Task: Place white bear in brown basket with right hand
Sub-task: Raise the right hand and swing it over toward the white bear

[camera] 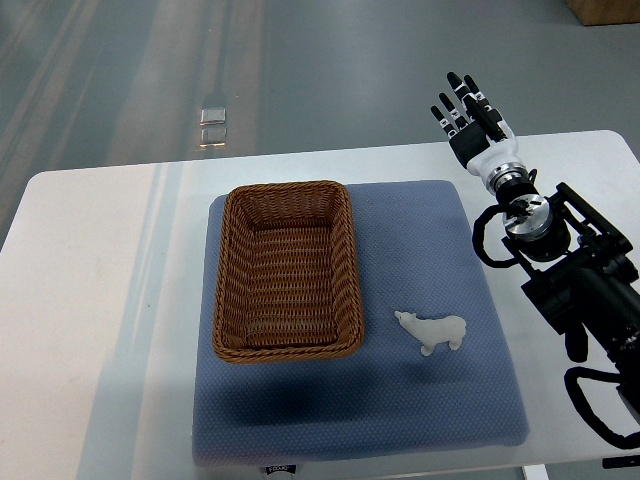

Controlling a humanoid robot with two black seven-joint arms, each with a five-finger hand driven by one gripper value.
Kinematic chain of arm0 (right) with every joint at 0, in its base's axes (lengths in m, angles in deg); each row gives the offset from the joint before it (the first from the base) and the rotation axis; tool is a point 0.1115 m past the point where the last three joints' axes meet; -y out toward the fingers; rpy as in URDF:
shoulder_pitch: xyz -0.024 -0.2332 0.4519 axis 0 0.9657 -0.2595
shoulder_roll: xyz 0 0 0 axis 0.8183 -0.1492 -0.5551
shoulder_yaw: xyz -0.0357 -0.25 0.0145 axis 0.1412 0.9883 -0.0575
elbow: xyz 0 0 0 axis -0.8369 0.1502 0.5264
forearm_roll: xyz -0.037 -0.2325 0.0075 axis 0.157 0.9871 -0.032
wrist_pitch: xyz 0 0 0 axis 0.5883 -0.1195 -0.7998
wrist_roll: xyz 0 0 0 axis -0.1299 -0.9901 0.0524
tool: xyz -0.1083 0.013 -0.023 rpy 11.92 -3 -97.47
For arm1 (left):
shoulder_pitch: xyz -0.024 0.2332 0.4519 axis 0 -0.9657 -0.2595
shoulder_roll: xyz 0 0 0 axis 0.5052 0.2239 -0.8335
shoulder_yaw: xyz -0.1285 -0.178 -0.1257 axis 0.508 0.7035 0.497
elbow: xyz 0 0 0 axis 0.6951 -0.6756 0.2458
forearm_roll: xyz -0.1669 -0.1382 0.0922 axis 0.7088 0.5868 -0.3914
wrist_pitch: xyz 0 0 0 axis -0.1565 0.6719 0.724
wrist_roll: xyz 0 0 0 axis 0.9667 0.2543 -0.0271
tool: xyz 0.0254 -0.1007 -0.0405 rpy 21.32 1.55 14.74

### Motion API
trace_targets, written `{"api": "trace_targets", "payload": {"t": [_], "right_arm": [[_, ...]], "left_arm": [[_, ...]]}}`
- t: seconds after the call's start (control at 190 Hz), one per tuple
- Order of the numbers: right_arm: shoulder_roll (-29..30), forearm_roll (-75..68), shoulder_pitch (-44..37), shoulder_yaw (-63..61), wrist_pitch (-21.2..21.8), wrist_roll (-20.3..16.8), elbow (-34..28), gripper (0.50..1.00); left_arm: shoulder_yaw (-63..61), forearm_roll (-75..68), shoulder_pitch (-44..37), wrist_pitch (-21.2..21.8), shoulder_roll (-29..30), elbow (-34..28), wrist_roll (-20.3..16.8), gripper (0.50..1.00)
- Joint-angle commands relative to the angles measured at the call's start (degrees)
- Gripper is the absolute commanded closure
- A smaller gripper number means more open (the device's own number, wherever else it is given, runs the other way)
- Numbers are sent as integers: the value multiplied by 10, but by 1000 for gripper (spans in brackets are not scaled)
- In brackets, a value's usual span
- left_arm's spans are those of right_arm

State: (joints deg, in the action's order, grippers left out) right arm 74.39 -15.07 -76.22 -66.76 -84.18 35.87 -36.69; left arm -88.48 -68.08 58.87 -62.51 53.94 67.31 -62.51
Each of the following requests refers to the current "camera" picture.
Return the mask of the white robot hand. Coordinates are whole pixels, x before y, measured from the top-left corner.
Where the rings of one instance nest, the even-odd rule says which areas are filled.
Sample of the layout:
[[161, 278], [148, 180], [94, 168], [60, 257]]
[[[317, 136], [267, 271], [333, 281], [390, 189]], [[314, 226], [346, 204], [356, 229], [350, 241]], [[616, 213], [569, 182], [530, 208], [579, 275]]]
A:
[[524, 178], [525, 165], [518, 157], [518, 141], [499, 111], [470, 75], [465, 75], [463, 81], [450, 71], [446, 78], [464, 113], [443, 92], [439, 100], [456, 126], [437, 106], [431, 106], [430, 111], [447, 135], [459, 163], [484, 184], [503, 184]]

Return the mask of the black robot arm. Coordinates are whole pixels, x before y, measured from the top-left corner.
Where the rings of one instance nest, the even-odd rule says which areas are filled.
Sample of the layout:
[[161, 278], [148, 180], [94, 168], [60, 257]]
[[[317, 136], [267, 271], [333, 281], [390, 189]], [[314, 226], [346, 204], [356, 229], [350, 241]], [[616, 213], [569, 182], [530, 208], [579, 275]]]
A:
[[584, 362], [593, 336], [617, 370], [613, 383], [637, 407], [639, 272], [627, 256], [631, 243], [567, 184], [540, 194], [515, 135], [472, 77], [450, 72], [447, 81], [455, 96], [441, 93], [431, 112], [458, 162], [496, 199], [474, 223], [476, 255], [492, 268], [521, 266], [525, 295], [564, 336], [569, 358]]

